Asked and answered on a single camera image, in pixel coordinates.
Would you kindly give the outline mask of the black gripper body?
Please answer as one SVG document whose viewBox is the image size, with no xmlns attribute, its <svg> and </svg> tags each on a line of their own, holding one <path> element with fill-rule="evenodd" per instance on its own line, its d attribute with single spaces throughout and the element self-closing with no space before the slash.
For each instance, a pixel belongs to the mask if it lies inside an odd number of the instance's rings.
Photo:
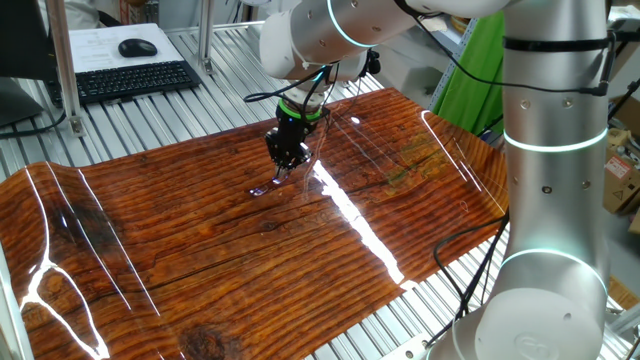
<svg viewBox="0 0 640 360">
<path fill-rule="evenodd" d="M 317 125 L 286 114 L 276 116 L 278 125 L 265 135 L 269 155 L 278 168 L 296 168 L 311 158 L 305 139 Z"/>
</svg>

